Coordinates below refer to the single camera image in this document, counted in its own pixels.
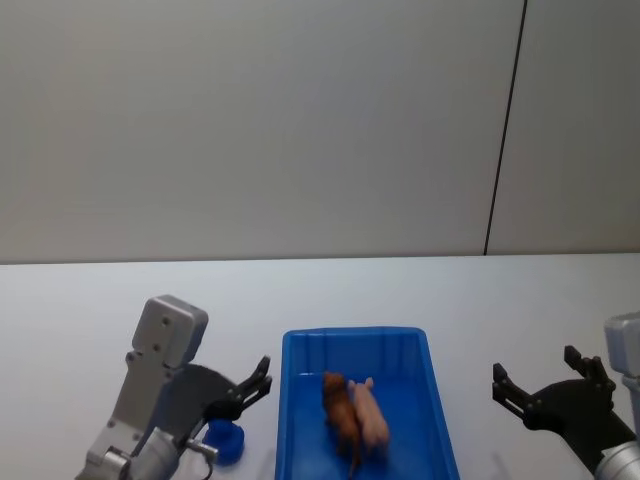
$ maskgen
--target white wall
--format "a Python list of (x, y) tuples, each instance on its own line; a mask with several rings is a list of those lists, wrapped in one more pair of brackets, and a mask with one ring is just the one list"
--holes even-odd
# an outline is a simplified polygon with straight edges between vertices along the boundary
[(0, 261), (481, 253), (522, 3), (0, 3)]
[(489, 253), (640, 250), (640, 3), (529, 2)]

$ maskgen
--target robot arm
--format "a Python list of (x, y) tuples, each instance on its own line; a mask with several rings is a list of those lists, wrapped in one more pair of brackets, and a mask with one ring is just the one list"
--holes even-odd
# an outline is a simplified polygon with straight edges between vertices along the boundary
[(564, 350), (564, 361), (582, 379), (554, 383), (530, 395), (517, 387), (506, 370), (493, 366), (493, 399), (522, 419), (529, 430), (560, 435), (591, 473), (603, 451), (635, 439), (613, 412), (609, 380), (600, 358), (583, 358), (574, 347)]
[(269, 358), (239, 385), (192, 365), (206, 312), (170, 295), (147, 301), (127, 353), (127, 376), (113, 414), (76, 480), (168, 480), (186, 449), (215, 460), (194, 440), (211, 419), (236, 420), (267, 395)]
[[(640, 312), (605, 323), (609, 361), (622, 373), (631, 392), (636, 432), (640, 431)], [(640, 480), (640, 447), (636, 434), (613, 412), (615, 384), (600, 358), (583, 358), (565, 347), (565, 362), (581, 376), (549, 385), (529, 395), (493, 366), (493, 399), (520, 417), (530, 430), (560, 435), (596, 480)]]

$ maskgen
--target blue object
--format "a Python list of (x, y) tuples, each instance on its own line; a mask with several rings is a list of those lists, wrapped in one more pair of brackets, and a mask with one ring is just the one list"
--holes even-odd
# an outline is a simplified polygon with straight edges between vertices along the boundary
[(417, 328), (298, 330), (282, 343), (276, 480), (347, 478), (325, 425), (322, 374), (363, 382), (382, 410), (391, 442), (386, 461), (363, 458), (354, 480), (459, 480), (433, 375), (427, 337)]
[(244, 450), (244, 430), (228, 420), (212, 420), (203, 442), (218, 449), (216, 465), (233, 465)]

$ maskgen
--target white table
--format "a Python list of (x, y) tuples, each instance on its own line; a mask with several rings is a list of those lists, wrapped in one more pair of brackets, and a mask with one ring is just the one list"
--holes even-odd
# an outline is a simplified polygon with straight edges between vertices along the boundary
[[(271, 395), (240, 421), (245, 454), (214, 478), (273, 478), (285, 331), (384, 324), (427, 332), (462, 479), (586, 480), (561, 439), (491, 400), (491, 365), (531, 392), (574, 377), (563, 346), (606, 357), (604, 320), (639, 310), (639, 292), (640, 255), (3, 266), (0, 473), (74, 477), (145, 300), (171, 293), (209, 313), (197, 362), (240, 380), (272, 358)], [(627, 396), (615, 392), (616, 411), (631, 423)], [(197, 480), (203, 465), (185, 460), (177, 477)]]

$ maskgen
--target brown toy dog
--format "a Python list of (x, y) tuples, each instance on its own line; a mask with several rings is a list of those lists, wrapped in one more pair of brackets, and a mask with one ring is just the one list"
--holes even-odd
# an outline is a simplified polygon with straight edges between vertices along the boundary
[(389, 446), (389, 426), (382, 416), (376, 399), (371, 394), (373, 379), (367, 378), (364, 383), (355, 383), (349, 380), (349, 391), (353, 395), (353, 403), (356, 415), (362, 425), (362, 440), (367, 448), (367, 453), (378, 449), (384, 456), (387, 455)]
[(360, 428), (344, 376), (325, 372), (322, 382), (322, 405), (327, 412), (327, 424), (338, 433), (338, 453), (341, 454), (347, 447), (351, 447), (353, 457), (349, 478), (352, 478), (353, 472), (360, 465)]

